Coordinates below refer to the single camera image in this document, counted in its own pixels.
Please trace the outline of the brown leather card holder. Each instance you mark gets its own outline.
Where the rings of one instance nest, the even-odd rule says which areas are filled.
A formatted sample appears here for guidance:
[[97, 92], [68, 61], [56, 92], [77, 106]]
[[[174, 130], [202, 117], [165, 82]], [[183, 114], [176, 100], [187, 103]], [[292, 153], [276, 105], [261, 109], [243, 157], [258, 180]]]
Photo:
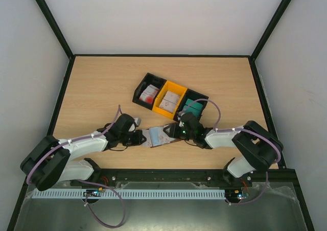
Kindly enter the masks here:
[[179, 142], [180, 139], [169, 137], [165, 131], [169, 131], [168, 127], [171, 124], [166, 124], [157, 127], [151, 127], [149, 129], [142, 129], [142, 134], [146, 138], [146, 141], [142, 143], [143, 147], [154, 148], [175, 142]]

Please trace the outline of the white credit card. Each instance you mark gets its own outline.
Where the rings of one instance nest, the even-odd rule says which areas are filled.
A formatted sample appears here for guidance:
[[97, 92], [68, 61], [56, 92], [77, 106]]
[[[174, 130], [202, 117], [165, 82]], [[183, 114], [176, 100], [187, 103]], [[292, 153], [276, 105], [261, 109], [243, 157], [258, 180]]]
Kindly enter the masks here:
[[163, 127], [159, 127], [158, 129], [158, 140], [161, 145], [163, 144], [168, 144], [171, 142], [170, 137], [168, 137], [164, 132], [163, 132]]

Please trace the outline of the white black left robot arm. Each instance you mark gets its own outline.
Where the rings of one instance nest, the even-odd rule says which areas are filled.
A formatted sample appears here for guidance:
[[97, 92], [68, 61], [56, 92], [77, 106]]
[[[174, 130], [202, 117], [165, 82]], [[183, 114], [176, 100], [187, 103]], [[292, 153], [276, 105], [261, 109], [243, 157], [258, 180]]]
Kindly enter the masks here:
[[139, 118], [118, 113], [112, 123], [81, 137], [60, 140], [52, 135], [44, 137], [20, 164], [27, 184], [45, 191], [61, 181], [90, 179], [97, 164], [85, 156], [118, 145], [128, 148], [143, 144], [147, 139], [138, 129], [140, 122]]

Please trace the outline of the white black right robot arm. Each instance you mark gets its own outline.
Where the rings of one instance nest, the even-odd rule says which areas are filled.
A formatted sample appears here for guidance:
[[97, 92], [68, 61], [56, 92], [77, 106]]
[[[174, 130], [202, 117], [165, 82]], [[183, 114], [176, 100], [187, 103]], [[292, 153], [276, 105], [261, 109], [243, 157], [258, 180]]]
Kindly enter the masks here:
[[234, 186], [247, 173], [267, 172], [282, 157], [282, 143], [255, 121], [230, 129], [209, 128], [204, 127], [191, 112], [187, 112], [178, 123], [165, 126], [163, 132], [174, 139], [192, 140], [201, 149], [237, 148], [241, 156], [232, 158], [225, 165], [221, 177], [229, 186]]

